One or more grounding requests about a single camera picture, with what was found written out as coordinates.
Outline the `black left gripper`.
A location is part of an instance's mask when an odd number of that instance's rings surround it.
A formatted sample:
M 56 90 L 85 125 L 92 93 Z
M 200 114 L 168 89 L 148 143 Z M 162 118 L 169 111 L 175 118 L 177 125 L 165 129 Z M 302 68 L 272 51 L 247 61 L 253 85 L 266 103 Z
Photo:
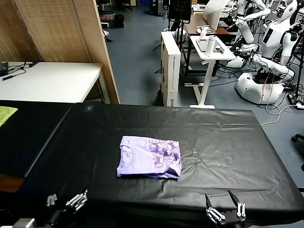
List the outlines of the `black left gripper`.
M 40 228 L 68 228 L 75 222 L 76 213 L 87 202 L 87 184 L 80 194 L 71 199 L 59 199 L 56 194 L 47 197 L 46 209 L 38 217 Z

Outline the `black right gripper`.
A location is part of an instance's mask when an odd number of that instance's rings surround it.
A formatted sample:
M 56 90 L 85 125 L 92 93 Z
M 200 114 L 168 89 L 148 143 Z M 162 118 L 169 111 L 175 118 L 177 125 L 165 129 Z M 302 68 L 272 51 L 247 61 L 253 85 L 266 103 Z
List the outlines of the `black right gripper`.
M 228 190 L 228 193 L 237 209 L 219 212 L 212 206 L 207 194 L 205 194 L 206 214 L 216 224 L 217 228 L 244 228 L 246 204 L 241 202 L 230 190 Z

